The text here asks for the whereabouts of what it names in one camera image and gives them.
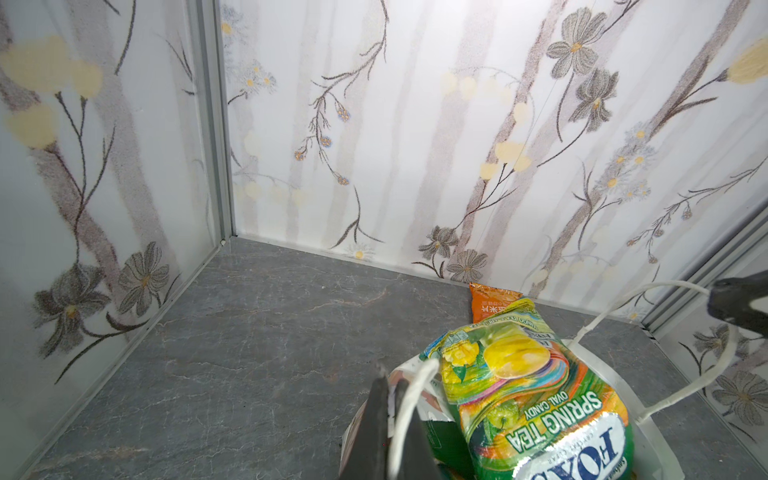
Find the white paper bag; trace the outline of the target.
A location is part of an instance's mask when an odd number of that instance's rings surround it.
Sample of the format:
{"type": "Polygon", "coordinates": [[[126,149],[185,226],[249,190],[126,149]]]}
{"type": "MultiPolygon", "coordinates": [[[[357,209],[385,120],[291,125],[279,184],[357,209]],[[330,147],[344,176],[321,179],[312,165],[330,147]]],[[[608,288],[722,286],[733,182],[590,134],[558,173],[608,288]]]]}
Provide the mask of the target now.
{"type": "MultiPolygon", "coordinates": [[[[689,290],[694,290],[702,295],[706,295],[709,299],[710,288],[704,288],[699,285],[686,282],[686,281],[670,281],[668,283],[672,287],[680,287],[689,290]]],[[[596,317],[590,324],[583,327],[576,335],[574,340],[571,340],[569,344],[575,349],[575,353],[579,358],[586,361],[586,365],[594,367],[596,373],[608,383],[618,389],[618,393],[621,397],[629,402],[629,412],[632,415],[632,421],[639,430],[638,439],[639,447],[636,451],[636,459],[639,461],[638,468],[644,478],[650,479],[682,479],[684,473],[680,463],[673,453],[671,447],[669,447],[667,441],[664,439],[659,428],[652,420],[652,415],[666,409],[672,405],[675,405],[683,399],[693,395],[699,390],[704,389],[714,382],[717,377],[729,367],[730,362],[735,356],[735,352],[738,349],[738,340],[736,335],[739,333],[737,326],[727,323],[729,331],[729,340],[726,343],[723,353],[716,364],[708,371],[702,373],[699,378],[693,380],[690,384],[683,387],[681,390],[674,394],[660,400],[656,404],[646,407],[644,406],[636,393],[631,389],[629,384],[620,377],[620,375],[613,370],[608,364],[594,355],[592,352],[581,346],[578,341],[581,340],[587,333],[594,330],[597,325],[607,318],[608,313],[603,312],[596,317]]],[[[409,382],[404,397],[409,396],[409,392],[417,387],[422,387],[425,382],[421,379],[422,375],[417,373],[413,381],[405,379],[409,382]]],[[[392,432],[392,387],[389,385],[388,396],[388,433],[392,432]]],[[[340,473],[344,468],[345,463],[350,455],[352,442],[357,434],[359,423],[361,421],[362,413],[365,408],[366,402],[361,406],[357,416],[353,419],[348,429],[345,431],[342,439],[342,458],[340,462],[340,473]]],[[[416,408],[416,402],[408,399],[405,407],[405,417],[410,422],[414,409],[416,408]]],[[[388,477],[388,462],[389,462],[389,436],[387,441],[387,463],[386,474],[388,477]]]]}

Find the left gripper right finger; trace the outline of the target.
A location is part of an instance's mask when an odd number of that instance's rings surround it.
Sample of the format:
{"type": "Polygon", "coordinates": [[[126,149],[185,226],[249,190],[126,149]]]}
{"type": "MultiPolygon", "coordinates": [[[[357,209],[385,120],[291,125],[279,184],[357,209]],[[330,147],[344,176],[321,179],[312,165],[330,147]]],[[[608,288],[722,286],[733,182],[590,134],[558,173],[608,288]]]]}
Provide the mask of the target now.
{"type": "MultiPolygon", "coordinates": [[[[395,422],[401,413],[401,404],[405,396],[409,382],[399,379],[392,387],[392,446],[394,438],[395,422]]],[[[424,424],[418,412],[414,409],[410,423],[407,427],[402,447],[401,463],[395,479],[400,480],[427,480],[443,479],[438,465],[434,459],[431,445],[427,439],[424,424]]]]}

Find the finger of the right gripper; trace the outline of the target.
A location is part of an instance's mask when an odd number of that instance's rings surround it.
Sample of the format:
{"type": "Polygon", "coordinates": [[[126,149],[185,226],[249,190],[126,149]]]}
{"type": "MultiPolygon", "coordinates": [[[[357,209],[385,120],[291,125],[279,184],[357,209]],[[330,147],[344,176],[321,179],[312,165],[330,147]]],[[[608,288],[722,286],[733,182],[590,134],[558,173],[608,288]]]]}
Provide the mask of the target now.
{"type": "Polygon", "coordinates": [[[766,277],[722,278],[710,288],[707,312],[715,319],[765,337],[767,313],[755,309],[752,303],[766,297],[766,277]]]}

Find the green Fox's candy bag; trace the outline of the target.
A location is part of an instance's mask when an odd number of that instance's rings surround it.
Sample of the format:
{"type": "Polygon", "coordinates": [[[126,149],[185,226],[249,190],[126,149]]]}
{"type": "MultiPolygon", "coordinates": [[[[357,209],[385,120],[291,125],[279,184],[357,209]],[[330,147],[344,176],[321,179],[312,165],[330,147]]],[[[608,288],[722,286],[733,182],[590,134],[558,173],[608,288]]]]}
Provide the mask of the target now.
{"type": "Polygon", "coordinates": [[[629,479],[629,412],[528,298],[433,341],[472,479],[629,479]]]}
{"type": "Polygon", "coordinates": [[[422,426],[443,479],[476,478],[468,446],[456,423],[426,420],[422,426]]]}

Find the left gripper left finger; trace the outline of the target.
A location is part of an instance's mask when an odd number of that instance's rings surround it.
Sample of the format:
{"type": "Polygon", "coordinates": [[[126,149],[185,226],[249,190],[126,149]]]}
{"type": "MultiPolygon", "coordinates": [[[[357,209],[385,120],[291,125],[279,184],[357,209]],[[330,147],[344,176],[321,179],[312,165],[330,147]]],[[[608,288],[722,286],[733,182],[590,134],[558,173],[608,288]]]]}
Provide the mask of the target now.
{"type": "Polygon", "coordinates": [[[341,480],[383,480],[387,477],[388,441],[387,377],[373,381],[341,480]]]}

